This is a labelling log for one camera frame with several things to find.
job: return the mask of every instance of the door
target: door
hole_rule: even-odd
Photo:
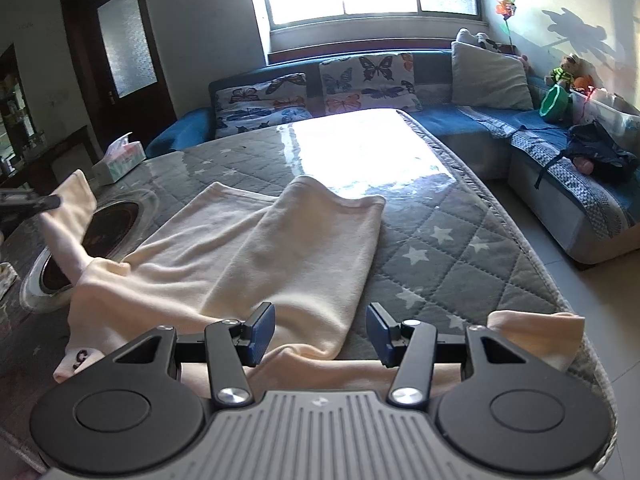
[[[145,0],[61,0],[82,98],[101,148],[146,147],[175,122]]]

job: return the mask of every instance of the tile floor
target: tile floor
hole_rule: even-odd
[[[573,309],[613,383],[618,448],[605,480],[640,479],[640,251],[577,270],[538,219],[505,182],[488,187],[532,245]]]

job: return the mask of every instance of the metal screw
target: metal screw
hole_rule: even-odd
[[[391,398],[398,404],[411,406],[424,400],[424,394],[416,388],[398,388],[391,392]]]
[[[218,394],[218,400],[224,404],[242,404],[249,399],[249,392],[242,388],[222,388]]]

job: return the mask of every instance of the sofa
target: sofa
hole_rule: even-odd
[[[640,248],[638,182],[618,193],[619,190],[577,173],[571,162],[563,159],[544,175],[539,189],[534,187],[542,167],[564,147],[570,124],[546,124],[535,110],[457,107],[451,103],[451,51],[419,50],[412,54],[415,95],[423,110],[410,115],[452,149],[479,178],[506,179],[568,256],[582,264],[597,264]],[[287,74],[305,73],[306,108],[313,117],[324,116],[319,64],[331,59],[335,56],[274,64],[213,81],[209,85],[212,106],[180,118],[149,144],[146,155],[152,158],[213,140],[217,91]],[[539,107],[547,87],[535,76],[529,76],[527,82],[533,104]]]

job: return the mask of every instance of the blue gripper pad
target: blue gripper pad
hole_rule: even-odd
[[[391,332],[371,305],[367,305],[366,325],[367,338],[376,349],[378,359],[387,367],[393,366],[394,347],[391,344]]]
[[[260,364],[260,360],[267,351],[267,346],[269,346],[275,330],[276,308],[271,304],[253,326],[251,342],[246,348],[245,366],[254,367]]]

